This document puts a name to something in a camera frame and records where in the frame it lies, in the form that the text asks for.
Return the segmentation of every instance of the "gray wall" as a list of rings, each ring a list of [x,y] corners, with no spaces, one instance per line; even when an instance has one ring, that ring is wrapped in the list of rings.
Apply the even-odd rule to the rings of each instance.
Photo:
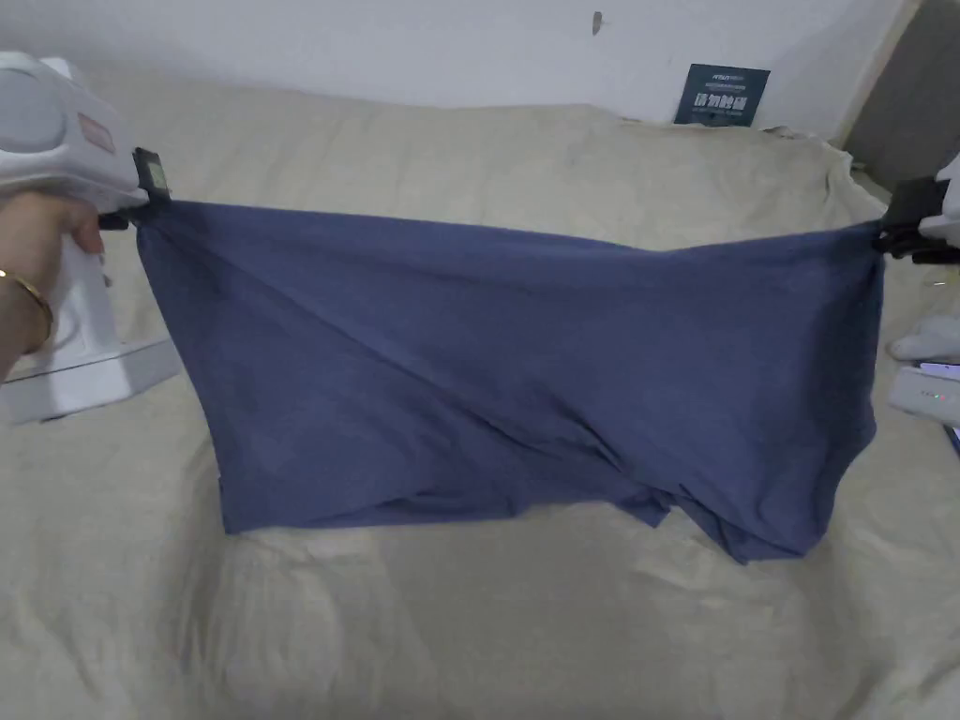
[[[0,0],[0,49],[81,70],[669,123],[692,62],[770,70],[758,128],[824,139],[912,0]],[[592,34],[593,13],[609,25]]]
[[[960,153],[960,0],[926,0],[887,63],[846,145],[887,189]]]

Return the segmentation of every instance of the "bed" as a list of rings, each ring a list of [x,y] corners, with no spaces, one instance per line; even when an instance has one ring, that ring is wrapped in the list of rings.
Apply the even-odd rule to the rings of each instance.
[[[582,235],[671,250],[882,205],[786,130],[576,106],[438,110],[91,78],[177,197]],[[162,331],[112,234],[121,332]],[[883,340],[922,303],[891,262]],[[708,367],[709,358],[704,358]],[[0,435],[0,698],[43,718],[945,718],[960,707],[960,459],[884,404],[805,560],[741,566],[682,513],[225,536],[181,375]]]

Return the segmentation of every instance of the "white device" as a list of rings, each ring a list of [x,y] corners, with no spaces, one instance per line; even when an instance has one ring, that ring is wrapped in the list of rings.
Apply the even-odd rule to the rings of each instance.
[[[960,248],[960,155],[937,173],[937,180],[949,183],[944,196],[944,208],[940,215],[921,220],[920,234],[946,240]]]
[[[890,389],[895,408],[960,427],[960,378],[935,368],[901,368]]]
[[[135,150],[120,116],[68,62],[0,53],[0,202],[38,189],[83,199],[101,214],[147,204]],[[165,186],[158,164],[147,172]],[[180,371],[169,338],[118,340],[102,258],[69,237],[49,301],[53,337],[0,385],[0,420],[47,420],[105,405]]]
[[[960,318],[931,315],[920,320],[909,335],[895,340],[887,351],[897,360],[960,358]]]

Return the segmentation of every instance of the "navy fabric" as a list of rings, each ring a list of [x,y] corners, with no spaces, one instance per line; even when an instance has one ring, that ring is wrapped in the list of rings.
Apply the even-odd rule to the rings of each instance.
[[[874,435],[875,235],[645,252],[175,202],[138,245],[228,532],[606,500],[746,562],[809,550]]]

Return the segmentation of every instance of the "poster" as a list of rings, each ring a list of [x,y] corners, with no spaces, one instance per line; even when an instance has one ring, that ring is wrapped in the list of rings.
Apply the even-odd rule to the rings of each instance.
[[[690,65],[674,123],[749,127],[769,75],[747,67]]]

